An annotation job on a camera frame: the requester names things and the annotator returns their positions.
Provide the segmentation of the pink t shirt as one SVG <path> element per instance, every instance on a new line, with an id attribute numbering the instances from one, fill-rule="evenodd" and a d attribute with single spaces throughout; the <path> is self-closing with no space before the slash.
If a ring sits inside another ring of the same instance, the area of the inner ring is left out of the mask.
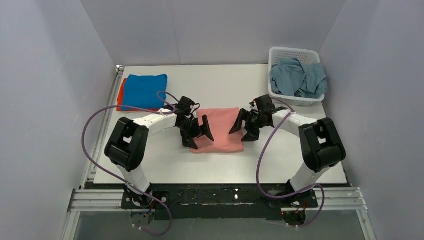
<path id="1" fill-rule="evenodd" d="M 243 152 L 243 132 L 229 133 L 237 120 L 239 111 L 238 107 L 199 109 L 197 111 L 199 121 L 202 121 L 203 115 L 207 116 L 214 141 L 207 136 L 195 138 L 194 142 L 198 149 L 192 148 L 190 152 L 194 154 Z"/>

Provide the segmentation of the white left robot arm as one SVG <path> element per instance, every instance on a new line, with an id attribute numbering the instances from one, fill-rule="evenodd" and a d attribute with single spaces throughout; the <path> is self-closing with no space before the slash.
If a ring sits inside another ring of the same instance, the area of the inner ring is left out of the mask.
<path id="1" fill-rule="evenodd" d="M 147 141 L 150 137 L 171 128 L 180 130 L 182 145 L 197 150 L 195 138 L 206 136 L 214 141 L 208 117 L 197 117 L 195 102 L 182 96 L 178 103 L 164 106 L 157 114 L 129 119 L 122 117 L 116 123 L 106 144 L 104 154 L 121 171 L 128 188 L 147 192 L 151 187 L 143 168 Z"/>

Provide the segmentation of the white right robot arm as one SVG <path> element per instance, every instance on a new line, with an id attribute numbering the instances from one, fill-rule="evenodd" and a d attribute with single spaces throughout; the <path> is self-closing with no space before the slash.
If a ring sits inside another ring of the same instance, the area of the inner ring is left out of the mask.
<path id="1" fill-rule="evenodd" d="M 302 116 L 289 106 L 277 107 L 275 98 L 263 95 L 250 103 L 250 110 L 242 108 L 229 134 L 245 130 L 243 142 L 254 142 L 260 137 L 260 130 L 272 127 L 274 130 L 260 153 L 256 167 L 256 184 L 260 192 L 271 199 L 279 200 L 309 192 L 317 186 L 317 180 L 328 169 L 335 167 L 346 158 L 346 150 L 332 119 L 315 119 Z M 272 137 L 284 130 L 300 140 L 303 164 L 297 173 L 287 181 L 284 195 L 266 193 L 260 183 L 262 159 Z"/>

